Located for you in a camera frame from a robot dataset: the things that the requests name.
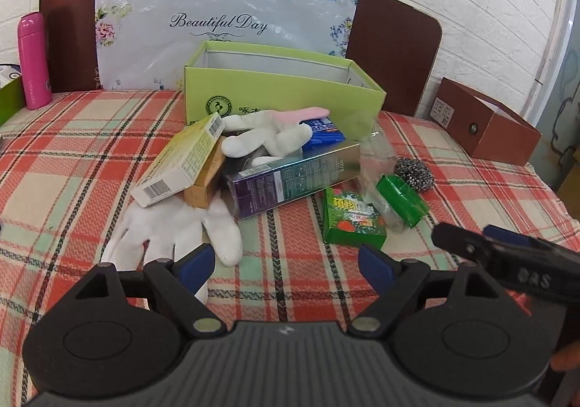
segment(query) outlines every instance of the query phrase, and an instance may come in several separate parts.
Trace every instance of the plaid tablecloth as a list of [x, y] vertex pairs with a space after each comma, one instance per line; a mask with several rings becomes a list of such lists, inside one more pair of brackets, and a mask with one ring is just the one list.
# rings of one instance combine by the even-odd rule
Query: plaid tablecloth
[[[38, 320], [101, 252], [132, 183], [182, 129], [184, 104], [170, 91], [74, 92], [0, 128], [0, 405], [34, 392], [20, 357]], [[428, 219], [388, 237], [384, 251], [433, 268], [457, 261], [431, 243], [440, 221], [480, 230], [518, 230], [580, 250], [580, 225], [533, 169], [472, 160], [439, 126], [381, 113], [400, 156], [420, 158], [436, 186], [424, 194]], [[239, 222], [244, 258], [217, 264], [208, 307], [227, 322], [349, 322], [375, 297], [357, 269], [355, 248], [321, 241], [317, 196]]]

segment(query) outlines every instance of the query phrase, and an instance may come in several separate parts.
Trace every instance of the white door frame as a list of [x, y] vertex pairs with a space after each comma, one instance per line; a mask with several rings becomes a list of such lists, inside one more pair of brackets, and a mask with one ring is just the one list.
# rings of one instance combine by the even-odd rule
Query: white door frame
[[534, 84], [521, 115], [533, 126], [538, 124], [560, 73], [568, 47], [577, 0], [556, 0], [552, 29]]

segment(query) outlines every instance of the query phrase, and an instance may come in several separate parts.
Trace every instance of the circular logo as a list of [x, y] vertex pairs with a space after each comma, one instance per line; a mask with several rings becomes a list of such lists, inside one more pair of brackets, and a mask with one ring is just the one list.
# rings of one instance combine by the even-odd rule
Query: circular logo
[[208, 114], [218, 113], [221, 117], [231, 113], [231, 102], [225, 96], [212, 96], [208, 99], [205, 109]]

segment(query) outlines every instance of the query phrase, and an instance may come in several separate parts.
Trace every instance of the green container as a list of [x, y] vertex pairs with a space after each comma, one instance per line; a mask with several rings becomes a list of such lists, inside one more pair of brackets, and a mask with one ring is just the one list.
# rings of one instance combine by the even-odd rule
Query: green container
[[185, 66], [186, 120], [318, 106], [350, 140], [368, 135], [385, 92], [354, 61], [285, 47], [204, 41]]
[[12, 80], [4, 88], [0, 88], [0, 126], [25, 105], [22, 77]]
[[411, 228], [429, 212], [428, 204], [399, 176], [383, 176], [376, 189]]
[[381, 214], [355, 192], [326, 188], [323, 214], [323, 241], [327, 244], [368, 244], [380, 249], [385, 243], [387, 230]]

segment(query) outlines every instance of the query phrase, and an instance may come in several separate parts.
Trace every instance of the pink flower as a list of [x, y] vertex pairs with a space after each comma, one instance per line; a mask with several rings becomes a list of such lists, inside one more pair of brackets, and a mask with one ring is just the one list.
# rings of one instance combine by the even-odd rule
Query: pink flower
[[112, 24], [108, 22], [100, 22], [95, 26], [95, 36], [98, 44], [102, 46], [110, 46], [115, 40], [115, 30]]

